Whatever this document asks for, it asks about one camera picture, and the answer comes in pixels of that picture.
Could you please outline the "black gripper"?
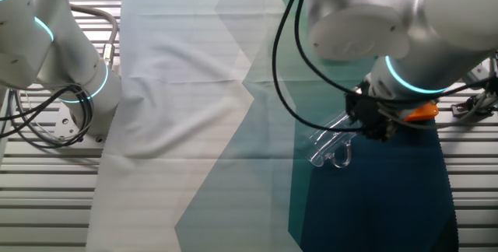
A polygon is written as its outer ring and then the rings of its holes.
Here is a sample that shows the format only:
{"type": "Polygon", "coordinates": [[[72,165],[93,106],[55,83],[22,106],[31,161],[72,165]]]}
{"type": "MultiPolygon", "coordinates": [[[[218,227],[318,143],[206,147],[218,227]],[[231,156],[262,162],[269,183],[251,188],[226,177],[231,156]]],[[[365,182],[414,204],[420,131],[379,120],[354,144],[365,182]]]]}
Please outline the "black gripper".
{"type": "Polygon", "coordinates": [[[368,139],[386,142],[398,131],[398,125],[379,112],[374,100],[363,98],[358,93],[345,94],[345,112],[351,124],[356,124],[359,134],[368,139]]]}

